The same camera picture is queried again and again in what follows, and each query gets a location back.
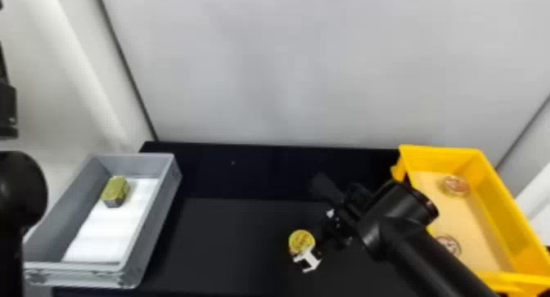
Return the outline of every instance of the black table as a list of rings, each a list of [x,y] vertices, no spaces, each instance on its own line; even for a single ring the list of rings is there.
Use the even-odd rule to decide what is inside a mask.
[[[326,209],[307,191],[314,174],[374,190],[397,151],[146,142],[141,152],[174,153],[183,175],[142,284],[55,296],[417,296],[356,245],[306,275],[287,253],[288,234]]]

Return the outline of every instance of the yellow bin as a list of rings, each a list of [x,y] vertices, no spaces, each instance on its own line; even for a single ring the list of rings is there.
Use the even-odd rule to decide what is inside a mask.
[[[550,287],[550,255],[483,152],[476,149],[399,146],[391,167],[430,197],[440,216],[429,230],[454,240],[457,257],[493,290],[508,296],[536,296]],[[445,195],[444,176],[467,180],[467,196]]]

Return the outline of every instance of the gray tray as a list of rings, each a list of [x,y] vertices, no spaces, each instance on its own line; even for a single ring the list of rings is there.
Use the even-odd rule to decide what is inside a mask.
[[[152,200],[119,263],[67,263],[66,249],[114,175],[158,178]],[[171,154],[92,155],[24,245],[25,279],[41,286],[131,289],[143,277],[181,173]]]

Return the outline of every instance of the white backdrop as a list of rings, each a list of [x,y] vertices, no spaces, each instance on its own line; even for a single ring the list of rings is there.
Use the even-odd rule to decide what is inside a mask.
[[[104,0],[161,140],[475,146],[550,88],[550,0]]]

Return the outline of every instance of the gold object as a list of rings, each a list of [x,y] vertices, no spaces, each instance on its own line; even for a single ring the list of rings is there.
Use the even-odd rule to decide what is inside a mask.
[[[298,255],[305,252],[309,247],[315,246],[315,238],[305,230],[297,230],[292,232],[288,238],[288,246],[292,255]]]
[[[459,256],[462,253],[462,248],[460,247],[460,244],[452,236],[442,235],[437,236],[435,239],[455,256]]]
[[[443,189],[453,196],[466,196],[470,193],[468,181],[456,175],[448,175],[443,178]]]
[[[124,176],[109,178],[101,192],[101,200],[109,208],[120,207],[130,191],[130,185]]]

